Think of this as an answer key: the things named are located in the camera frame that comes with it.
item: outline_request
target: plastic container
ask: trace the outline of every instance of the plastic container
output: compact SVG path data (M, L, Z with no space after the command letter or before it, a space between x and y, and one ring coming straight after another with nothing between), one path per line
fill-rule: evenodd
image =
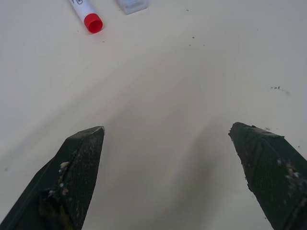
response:
M125 14L144 10L149 6L149 0L117 0Z
M103 23L89 0L70 0L70 2L89 32L95 34L101 31Z

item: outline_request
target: red marker cap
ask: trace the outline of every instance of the red marker cap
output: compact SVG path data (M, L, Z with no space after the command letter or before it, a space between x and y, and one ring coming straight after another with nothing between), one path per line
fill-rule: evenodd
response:
M95 13L87 15L84 19L84 24L89 32L95 34L101 31L103 23L99 16Z

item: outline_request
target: white table surface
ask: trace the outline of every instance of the white table surface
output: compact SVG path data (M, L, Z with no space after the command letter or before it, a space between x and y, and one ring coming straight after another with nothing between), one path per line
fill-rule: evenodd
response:
M104 125L84 230L272 229L227 134L268 127L307 157L307 1L92 4L94 35L68 0L1 3L0 220L65 138Z

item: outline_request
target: marker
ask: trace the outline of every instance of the marker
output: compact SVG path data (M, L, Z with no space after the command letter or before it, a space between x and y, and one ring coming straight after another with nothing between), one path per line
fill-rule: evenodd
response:
M89 0L71 0L71 3L89 32L101 31L103 23Z

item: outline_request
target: white marker barrel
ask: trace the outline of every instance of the white marker barrel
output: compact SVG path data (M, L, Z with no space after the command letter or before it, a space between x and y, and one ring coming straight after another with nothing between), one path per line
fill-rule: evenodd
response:
M97 33L102 29L102 21L89 0L70 0L73 8L89 32Z

